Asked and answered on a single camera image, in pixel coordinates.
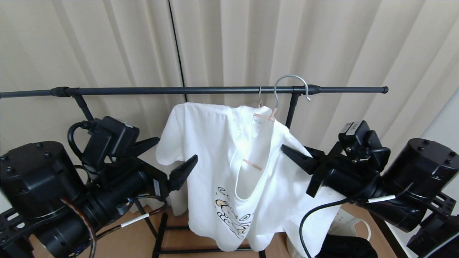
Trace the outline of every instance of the black clothing rack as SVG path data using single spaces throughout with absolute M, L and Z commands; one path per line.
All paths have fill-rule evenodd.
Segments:
M 387 93 L 387 87 L 320 87 L 317 85 L 308 85 L 308 94 L 318 93 Z M 274 87 L 271 86 L 250 86 L 250 87 L 126 87 L 126 88 L 69 88 L 57 87 L 50 90 L 26 90 L 1 92 L 0 98 L 16 98 L 31 96 L 56 96 L 56 97 L 73 97 L 78 106 L 83 111 L 87 120 L 93 120 L 93 116 L 84 101 L 84 95 L 163 95 L 163 94 L 259 94 L 273 93 Z M 279 86 L 276 88 L 277 94 L 291 94 L 290 107 L 285 122 L 286 127 L 290 128 L 295 107 L 298 98 L 306 94 L 305 86 Z M 135 204 L 140 213 L 145 214 L 140 202 Z M 183 254 L 183 253 L 203 253 L 203 252 L 221 252 L 218 248 L 206 249 L 188 249 L 188 250 L 162 250 L 162 240 L 166 230 L 189 230 L 188 226 L 167 226 L 168 215 L 163 213 L 158 231 L 155 230 L 151 221 L 145 218 L 145 222 L 156 238 L 153 248 L 152 258 L 159 258 L 161 254 Z M 250 247 L 240 247 L 237 251 L 249 251 Z M 265 251 L 258 252 L 260 258 L 266 258 Z

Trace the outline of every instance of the white garment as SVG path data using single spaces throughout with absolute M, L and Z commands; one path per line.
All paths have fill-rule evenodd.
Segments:
M 285 231 L 305 255 L 299 241 L 302 216 L 342 196 L 326 187 L 315 198 L 306 195 L 310 176 L 280 147 L 286 144 L 310 154 L 287 127 L 254 117 L 254 113 L 269 116 L 271 110 L 179 104 L 172 110 L 157 146 L 157 160 L 169 165 L 198 155 L 188 177 L 189 226 L 197 235 L 213 238 L 223 251 L 237 249 L 247 237 L 251 248 L 261 251 L 275 232 Z M 184 203 L 171 196 L 173 208 L 184 210 L 174 207 L 175 202 Z M 323 209 L 307 219 L 303 236 L 311 255 L 320 251 L 338 209 Z

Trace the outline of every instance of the beige curtain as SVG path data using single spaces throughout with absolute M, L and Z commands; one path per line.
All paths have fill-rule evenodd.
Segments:
M 459 81 L 459 1 L 1 1 L 0 90 L 68 87 L 273 85 L 288 73 L 321 86 L 388 86 L 388 94 L 300 98 L 291 130 L 328 151 L 349 121 L 365 119 L 398 153 L 420 136 Z M 300 85 L 286 79 L 282 85 Z M 257 95 L 188 95 L 256 106 Z M 276 118 L 285 121 L 289 95 Z M 274 107 L 272 95 L 263 95 Z M 183 95 L 88 96 L 110 115 L 160 136 Z M 74 100 L 0 100 L 0 152 L 56 140 L 84 119 Z M 78 132 L 83 148 L 88 136 Z M 154 150 L 142 156 L 156 164 Z

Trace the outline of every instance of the bolt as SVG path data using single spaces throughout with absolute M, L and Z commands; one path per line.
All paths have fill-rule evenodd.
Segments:
M 13 172 L 14 172 L 14 168 L 13 168 L 13 167 L 7 167 L 7 168 L 6 168 L 6 171 L 7 171 L 8 173 L 13 173 Z

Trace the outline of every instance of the wooden floor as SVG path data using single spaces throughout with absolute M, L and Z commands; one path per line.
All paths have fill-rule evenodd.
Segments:
M 377 251 L 378 257 L 383 258 L 396 258 L 397 256 L 392 251 L 389 243 L 382 235 L 379 228 L 371 218 L 370 214 L 362 208 L 355 205 L 345 204 L 342 206 L 344 210 L 349 212 L 355 217 L 364 219 L 370 224 L 372 229 L 370 243 Z M 174 217 L 171 210 L 167 211 L 169 214 L 168 225 L 178 226 L 187 225 L 188 216 L 182 215 Z M 127 213 L 114 225 L 131 220 L 140 214 Z M 155 226 L 158 227 L 161 215 L 151 216 L 150 220 Z M 365 225 L 356 225 L 358 235 L 367 237 L 367 230 Z M 35 247 L 34 255 L 36 258 L 51 258 L 50 253 L 40 244 L 34 237 L 30 238 L 33 246 Z M 267 258 L 290 258 L 285 245 L 286 234 L 277 233 L 271 244 L 266 249 Z M 148 229 L 144 221 L 136 222 L 126 228 L 115 231 L 114 233 L 102 238 L 97 242 L 97 250 L 95 253 L 96 258 L 150 258 L 155 238 Z M 215 241 L 210 238 L 199 237 L 189 230 L 166 231 L 164 235 L 163 250 L 174 249 L 191 249 L 191 248 L 216 248 Z M 88 257 L 89 250 L 86 250 L 79 257 Z M 160 258 L 258 258 L 258 253 L 254 251 L 242 252 L 214 252 L 214 253 L 196 253 L 196 254 L 169 254 L 161 255 Z

